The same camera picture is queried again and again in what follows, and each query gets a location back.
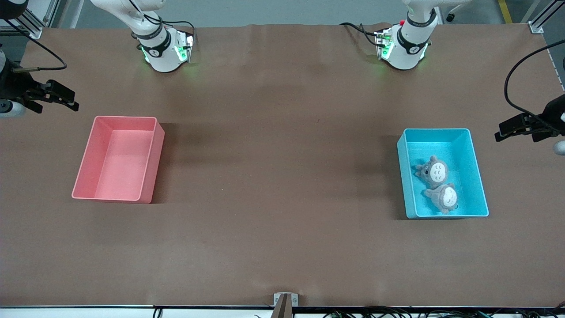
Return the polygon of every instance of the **black cable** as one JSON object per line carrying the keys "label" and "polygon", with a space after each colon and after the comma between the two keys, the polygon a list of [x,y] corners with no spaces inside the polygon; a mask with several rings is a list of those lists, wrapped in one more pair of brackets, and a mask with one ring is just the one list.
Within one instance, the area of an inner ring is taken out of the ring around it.
{"label": "black cable", "polygon": [[429,315],[439,313],[441,318],[476,318],[478,312],[474,313],[463,313],[460,311],[447,311],[447,310],[434,310],[425,314],[425,317],[428,318]]}
{"label": "black cable", "polygon": [[[563,58],[563,68],[565,68],[565,58]],[[551,310],[553,311],[553,310],[556,310],[556,309],[561,309],[561,308],[563,308],[563,306],[565,306],[565,301],[560,302],[559,305],[555,306]]]}
{"label": "black cable", "polygon": [[145,14],[143,11],[141,11],[141,9],[139,9],[136,4],[133,2],[133,0],[129,0],[129,3],[132,4],[132,6],[137,10],[137,12],[141,13],[145,19],[147,19],[147,21],[149,21],[150,23],[153,23],[155,25],[159,25],[161,23],[166,24],[170,27],[172,27],[173,23],[186,23],[189,24],[192,27],[194,36],[196,36],[196,28],[194,27],[194,24],[190,23],[189,21],[164,21],[163,18],[161,18],[160,16],[159,19],[154,18],[152,16],[148,16],[147,14]]}
{"label": "black cable", "polygon": [[369,35],[375,36],[375,32],[381,32],[382,30],[385,30],[385,29],[388,29],[388,28],[376,30],[375,32],[371,33],[371,32],[365,31],[365,27],[363,27],[363,23],[359,24],[359,27],[357,27],[357,26],[355,26],[354,24],[349,23],[349,22],[343,22],[343,23],[341,23],[340,25],[347,25],[347,26],[353,27],[353,28],[356,29],[357,31],[363,33],[363,34],[365,35],[365,38],[367,39],[367,41],[369,41],[369,43],[371,43],[372,45],[378,46],[378,47],[380,47],[380,48],[384,48],[384,47],[385,47],[384,44],[377,44],[377,43],[371,41],[371,39],[369,38]]}
{"label": "black cable", "polygon": [[502,310],[502,308],[497,309],[495,312],[493,312],[492,314],[490,314],[490,317],[493,317],[494,315],[496,315],[497,313],[499,313]]}
{"label": "black cable", "polygon": [[560,130],[553,127],[552,125],[550,125],[549,123],[547,123],[546,121],[542,120],[538,115],[532,113],[531,111],[527,110],[527,109],[523,109],[520,106],[516,105],[515,103],[513,103],[510,98],[508,97],[508,82],[510,81],[510,77],[512,76],[512,74],[514,73],[514,71],[518,68],[518,66],[520,66],[520,64],[522,64],[525,60],[527,60],[528,58],[530,58],[531,56],[541,52],[541,51],[545,51],[547,49],[550,49],[554,46],[560,45],[565,43],[565,39],[561,40],[561,41],[557,41],[555,43],[552,43],[550,45],[546,45],[543,48],[537,49],[533,52],[531,52],[530,54],[526,55],[525,57],[523,57],[521,60],[518,61],[518,63],[516,63],[516,65],[514,65],[514,67],[512,67],[512,69],[510,70],[510,72],[508,73],[508,75],[506,76],[506,80],[504,82],[504,98],[506,99],[506,102],[508,102],[508,104],[512,107],[514,107],[515,109],[521,111],[522,113],[526,113],[530,116],[532,116],[533,118],[535,118],[537,121],[539,121],[540,123],[542,123],[546,128],[549,128],[551,130],[553,130],[553,132],[556,133],[560,133]]}
{"label": "black cable", "polygon": [[380,48],[384,48],[385,45],[384,44],[377,44],[373,41],[371,41],[371,39],[369,38],[369,35],[367,34],[367,32],[365,31],[365,28],[363,28],[363,23],[359,24],[359,28],[361,28],[363,34],[365,35],[365,38],[367,38],[367,41],[369,41],[369,43],[371,43],[372,45],[378,46]]}
{"label": "black cable", "polygon": [[407,314],[408,317],[413,318],[413,317],[412,317],[412,314],[410,314],[409,312],[407,312],[406,310],[404,310],[404,309],[402,309],[402,308],[397,308],[397,311],[402,311],[402,312],[404,312],[405,314]]}
{"label": "black cable", "polygon": [[[346,25],[346,26],[348,26],[348,27],[352,27],[352,28],[356,29],[356,30],[359,31],[359,32],[365,33],[366,35],[372,35],[372,36],[375,35],[374,33],[367,32],[367,31],[365,31],[365,30],[359,28],[357,25],[355,25],[355,24],[353,24],[353,23],[343,22],[343,23],[340,23],[340,25]],[[388,29],[388,28],[379,29],[379,30],[376,30],[375,32],[381,32],[381,31],[386,30],[386,29]]]}
{"label": "black cable", "polygon": [[155,310],[153,311],[153,318],[161,318],[162,315],[163,315],[163,308],[155,307]]}
{"label": "black cable", "polygon": [[58,67],[30,67],[30,68],[26,68],[26,71],[28,72],[35,72],[35,71],[59,71],[59,70],[64,70],[65,68],[67,68],[67,64],[65,63],[65,61],[63,61],[63,59],[58,56],[57,54],[55,54],[53,51],[51,51],[47,46],[39,43],[39,41],[37,41],[36,39],[34,39],[33,37],[29,36],[29,34],[25,33],[24,31],[20,30],[20,28],[16,27],[13,23],[11,23],[9,20],[4,20],[7,24],[9,24],[11,27],[13,27],[14,29],[16,29],[16,31],[20,32],[21,34],[23,34],[26,38],[28,38],[30,41],[32,41],[33,43],[39,45],[43,50],[46,50],[47,52],[49,52],[51,55],[53,55],[56,59],[58,59],[61,63],[63,63],[63,66],[58,66]]}

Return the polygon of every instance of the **table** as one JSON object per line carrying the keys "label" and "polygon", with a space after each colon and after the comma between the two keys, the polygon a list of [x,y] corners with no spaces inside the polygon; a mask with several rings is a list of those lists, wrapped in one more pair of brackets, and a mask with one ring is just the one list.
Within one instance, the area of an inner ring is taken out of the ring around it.
{"label": "table", "polygon": [[[502,143],[511,66],[544,46],[514,25],[440,25],[414,70],[346,27],[198,31],[193,63],[160,74],[126,29],[46,29],[76,91],[0,124],[0,303],[554,306],[565,292],[565,161],[556,140]],[[24,66],[55,65],[29,44]],[[546,53],[510,96],[562,94]],[[154,203],[71,199],[96,115],[166,132]],[[396,142],[468,127],[488,218],[407,220]]]}

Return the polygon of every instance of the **blue bin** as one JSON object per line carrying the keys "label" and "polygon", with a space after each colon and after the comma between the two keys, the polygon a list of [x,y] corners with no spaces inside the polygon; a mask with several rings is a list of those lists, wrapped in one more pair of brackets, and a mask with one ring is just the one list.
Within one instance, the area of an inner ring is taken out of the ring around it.
{"label": "blue bin", "polygon": [[[406,216],[408,218],[486,217],[485,191],[471,132],[465,128],[406,129],[397,144]],[[416,165],[436,155],[449,167],[446,183],[455,184],[457,209],[443,214],[424,195],[428,184],[415,175]]]}

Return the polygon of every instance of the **totoro plush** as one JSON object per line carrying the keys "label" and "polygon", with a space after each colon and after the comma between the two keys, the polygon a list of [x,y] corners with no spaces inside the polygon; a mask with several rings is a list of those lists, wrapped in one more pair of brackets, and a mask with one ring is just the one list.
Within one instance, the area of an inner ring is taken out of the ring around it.
{"label": "totoro plush", "polygon": [[442,184],[434,190],[427,189],[424,194],[443,214],[457,209],[457,192],[453,183]]}
{"label": "totoro plush", "polygon": [[416,176],[426,181],[432,189],[445,183],[449,173],[445,162],[439,160],[436,156],[431,156],[424,165],[417,165],[416,170]]}

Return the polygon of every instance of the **pink bin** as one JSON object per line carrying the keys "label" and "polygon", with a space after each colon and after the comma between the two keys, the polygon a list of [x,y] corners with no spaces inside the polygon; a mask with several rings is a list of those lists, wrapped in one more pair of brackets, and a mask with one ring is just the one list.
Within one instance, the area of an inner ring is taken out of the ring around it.
{"label": "pink bin", "polygon": [[164,137],[154,117],[97,116],[72,197],[151,203]]}

